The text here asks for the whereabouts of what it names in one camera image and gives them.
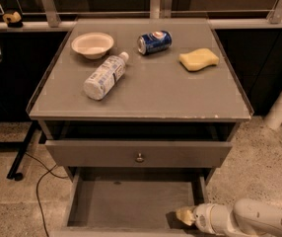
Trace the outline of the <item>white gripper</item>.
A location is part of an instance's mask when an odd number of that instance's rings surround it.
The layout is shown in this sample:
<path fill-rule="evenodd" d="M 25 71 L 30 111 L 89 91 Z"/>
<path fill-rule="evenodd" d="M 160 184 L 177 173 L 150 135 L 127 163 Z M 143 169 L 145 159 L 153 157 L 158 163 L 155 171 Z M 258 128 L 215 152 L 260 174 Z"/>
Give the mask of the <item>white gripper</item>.
<path fill-rule="evenodd" d="M 184 224 L 195 226 L 204 233 L 219 233 L 219 206 L 203 203 L 195 206 L 185 206 L 176 210 L 176 218 Z"/>

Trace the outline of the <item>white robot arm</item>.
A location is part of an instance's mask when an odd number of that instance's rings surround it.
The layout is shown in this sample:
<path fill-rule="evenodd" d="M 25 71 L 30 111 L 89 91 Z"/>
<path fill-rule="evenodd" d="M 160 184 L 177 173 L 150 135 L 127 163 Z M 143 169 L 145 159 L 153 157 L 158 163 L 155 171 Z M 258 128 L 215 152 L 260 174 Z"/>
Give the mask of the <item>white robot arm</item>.
<path fill-rule="evenodd" d="M 225 237 L 282 237 L 282 209 L 250 198 L 233 206 L 202 203 L 176 210 L 176 218 L 201 232 Z"/>

